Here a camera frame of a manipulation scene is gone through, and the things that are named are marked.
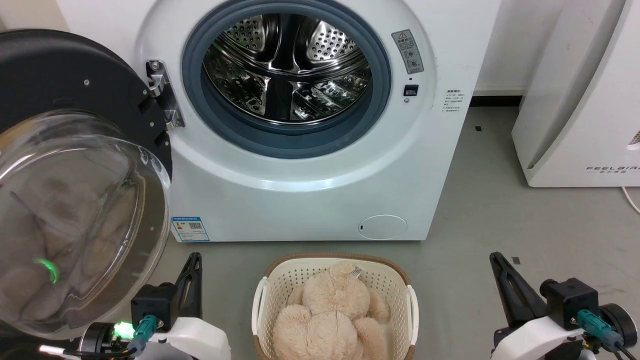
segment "stainless steel drum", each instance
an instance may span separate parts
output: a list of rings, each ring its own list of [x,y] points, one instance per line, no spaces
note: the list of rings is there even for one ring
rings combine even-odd
[[[204,69],[235,107],[286,126],[318,124],[342,113],[371,82],[369,64],[347,34],[293,14],[239,21],[215,39]]]

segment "power cord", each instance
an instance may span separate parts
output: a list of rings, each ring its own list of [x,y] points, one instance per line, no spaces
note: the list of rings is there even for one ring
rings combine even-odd
[[[636,211],[636,213],[640,214],[640,209],[638,209],[638,207],[636,206],[636,204],[634,204],[634,201],[631,200],[631,197],[629,196],[629,193],[627,192],[627,188],[625,188],[624,186],[621,187],[622,192],[625,194],[625,196],[627,197],[627,201],[629,201],[629,205],[631,205],[631,207]]]

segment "warning label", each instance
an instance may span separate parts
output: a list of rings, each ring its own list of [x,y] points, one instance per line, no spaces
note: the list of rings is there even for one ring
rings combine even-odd
[[[465,99],[465,94],[460,89],[449,89],[444,95],[443,113],[457,113],[461,110],[461,104]]]
[[[413,39],[411,30],[396,31],[391,34],[391,37],[394,38],[398,50],[400,50],[400,55],[404,60],[404,67],[406,67],[406,73],[415,74],[416,72],[424,71],[420,51]]]
[[[200,217],[173,217],[171,223],[182,242],[209,241]]]

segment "door hinge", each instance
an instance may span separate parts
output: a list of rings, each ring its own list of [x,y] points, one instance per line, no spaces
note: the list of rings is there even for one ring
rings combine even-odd
[[[175,127],[184,127],[184,118],[180,112],[180,106],[175,100],[175,94],[171,86],[169,75],[161,60],[147,61],[147,77],[151,96],[164,110],[164,121],[167,131]]]

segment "teddy bear ear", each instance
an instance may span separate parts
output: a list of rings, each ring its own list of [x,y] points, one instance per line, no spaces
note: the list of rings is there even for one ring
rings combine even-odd
[[[353,272],[355,269],[356,266],[352,262],[343,261],[341,263],[332,265],[329,268],[329,274],[331,274],[332,276],[347,275]]]

